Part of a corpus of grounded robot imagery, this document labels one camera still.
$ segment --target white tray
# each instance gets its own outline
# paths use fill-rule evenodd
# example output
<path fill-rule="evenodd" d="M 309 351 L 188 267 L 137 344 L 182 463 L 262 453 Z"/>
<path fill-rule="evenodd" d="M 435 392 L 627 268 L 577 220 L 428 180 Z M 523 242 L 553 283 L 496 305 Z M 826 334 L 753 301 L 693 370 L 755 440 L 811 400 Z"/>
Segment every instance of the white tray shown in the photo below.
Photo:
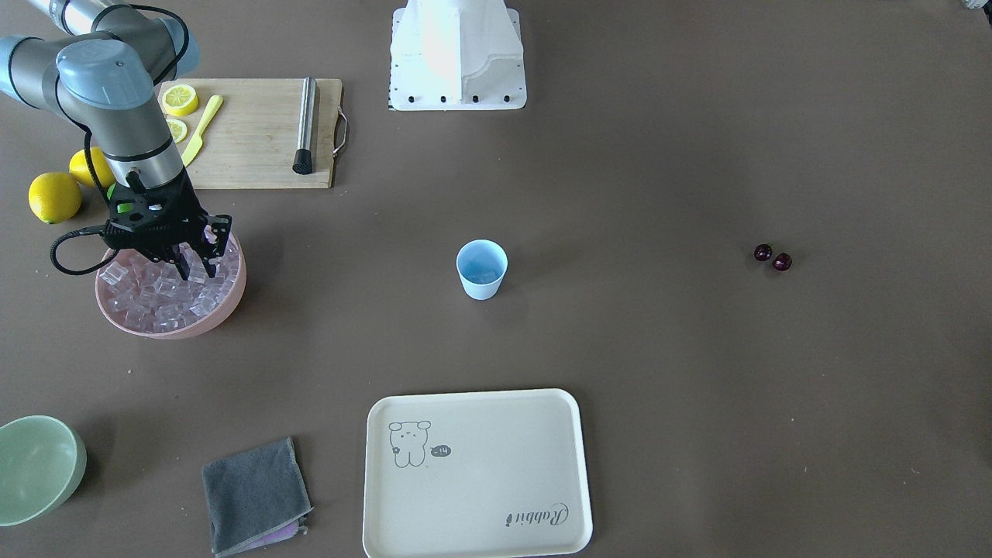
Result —
<path fill-rule="evenodd" d="M 370 558 L 570 554 L 591 536 L 582 429 L 567 392 L 404 395 L 369 411 Z"/>

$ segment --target cloth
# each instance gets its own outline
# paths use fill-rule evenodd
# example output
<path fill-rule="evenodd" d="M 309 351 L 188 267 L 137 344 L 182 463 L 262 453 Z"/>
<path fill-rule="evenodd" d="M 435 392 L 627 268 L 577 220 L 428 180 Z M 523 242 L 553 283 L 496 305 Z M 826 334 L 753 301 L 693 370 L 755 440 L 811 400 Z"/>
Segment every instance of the cloth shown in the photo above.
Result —
<path fill-rule="evenodd" d="M 313 510 L 290 438 L 204 465 L 203 489 L 217 558 L 306 532 Z"/>

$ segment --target paper cup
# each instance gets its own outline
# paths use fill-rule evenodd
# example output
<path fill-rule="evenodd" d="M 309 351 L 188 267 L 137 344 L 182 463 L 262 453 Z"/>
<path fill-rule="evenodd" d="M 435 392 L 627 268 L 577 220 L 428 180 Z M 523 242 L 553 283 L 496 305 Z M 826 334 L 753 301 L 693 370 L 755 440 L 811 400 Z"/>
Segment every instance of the paper cup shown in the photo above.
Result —
<path fill-rule="evenodd" d="M 475 300 L 486 300 L 499 290 L 510 262 L 499 244 L 479 239 L 462 246 L 454 263 L 465 294 Z"/>

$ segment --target grape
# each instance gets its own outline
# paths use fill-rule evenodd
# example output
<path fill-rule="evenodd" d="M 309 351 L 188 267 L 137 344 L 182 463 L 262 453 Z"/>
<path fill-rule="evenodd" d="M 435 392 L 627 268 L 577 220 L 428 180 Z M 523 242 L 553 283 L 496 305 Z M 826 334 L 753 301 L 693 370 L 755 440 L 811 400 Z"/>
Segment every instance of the grape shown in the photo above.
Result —
<path fill-rule="evenodd" d="M 793 257 L 787 254 L 786 252 L 782 252 L 781 254 L 776 256 L 775 261 L 772 262 L 772 267 L 778 269 L 779 271 L 785 271 L 792 266 L 793 266 Z"/>
<path fill-rule="evenodd" d="M 772 246 L 769 244 L 758 244 L 754 249 L 754 259 L 758 261 L 768 261 L 772 259 Z"/>

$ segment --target robotic arm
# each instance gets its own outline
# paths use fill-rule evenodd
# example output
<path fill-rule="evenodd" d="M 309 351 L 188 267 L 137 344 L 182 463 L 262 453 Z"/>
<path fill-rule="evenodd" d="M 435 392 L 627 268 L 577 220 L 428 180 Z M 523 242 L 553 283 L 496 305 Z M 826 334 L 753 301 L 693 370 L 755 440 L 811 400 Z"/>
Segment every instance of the robotic arm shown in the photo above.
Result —
<path fill-rule="evenodd" d="M 166 10 L 116 0 L 29 1 L 69 37 L 0 39 L 0 90 L 86 133 L 90 174 L 110 212 L 103 226 L 56 240 L 53 264 L 73 275 L 106 265 L 112 257 L 74 271 L 62 267 L 56 257 L 64 240 L 99 234 L 111 249 L 134 248 L 153 262 L 175 265 L 184 279 L 189 264 L 180 245 L 186 242 L 213 277 L 216 266 L 211 260 L 224 254 L 231 216 L 210 215 L 200 206 L 154 90 L 199 63 L 199 49 L 186 24 Z M 168 17 L 148 19 L 139 10 Z M 91 138 L 103 149 L 115 185 L 100 185 L 96 179 Z"/>

